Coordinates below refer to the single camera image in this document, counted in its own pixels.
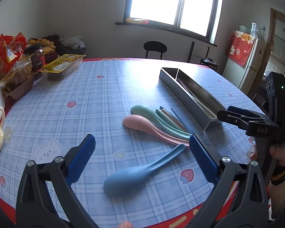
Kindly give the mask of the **forearm in white sleeve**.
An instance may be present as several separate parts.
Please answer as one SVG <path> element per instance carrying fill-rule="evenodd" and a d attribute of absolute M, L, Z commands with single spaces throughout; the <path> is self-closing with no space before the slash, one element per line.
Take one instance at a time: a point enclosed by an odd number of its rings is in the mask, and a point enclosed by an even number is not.
<path fill-rule="evenodd" d="M 268 185 L 271 198 L 271 218 L 276 219 L 285 209 L 285 166 L 278 166 Z"/>

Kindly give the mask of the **person's right hand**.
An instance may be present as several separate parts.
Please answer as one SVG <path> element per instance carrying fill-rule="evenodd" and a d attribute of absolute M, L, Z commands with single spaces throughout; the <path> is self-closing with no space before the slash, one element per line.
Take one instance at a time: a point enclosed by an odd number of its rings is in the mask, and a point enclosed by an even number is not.
<path fill-rule="evenodd" d="M 270 155 L 278 160 L 278 164 L 280 166 L 285 166 L 285 143 L 279 144 L 279 145 L 272 145 L 270 147 Z M 253 144 L 252 147 L 248 150 L 246 153 L 247 157 L 250 160 L 255 160 L 257 159 L 257 149 L 256 149 L 256 144 Z"/>

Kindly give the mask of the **person's left hand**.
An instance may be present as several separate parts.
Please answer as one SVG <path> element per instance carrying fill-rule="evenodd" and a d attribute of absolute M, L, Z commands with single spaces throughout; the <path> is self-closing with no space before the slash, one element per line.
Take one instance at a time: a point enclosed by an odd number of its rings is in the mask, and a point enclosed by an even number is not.
<path fill-rule="evenodd" d="M 117 228 L 133 228 L 133 225 L 129 221 L 124 221 Z"/>

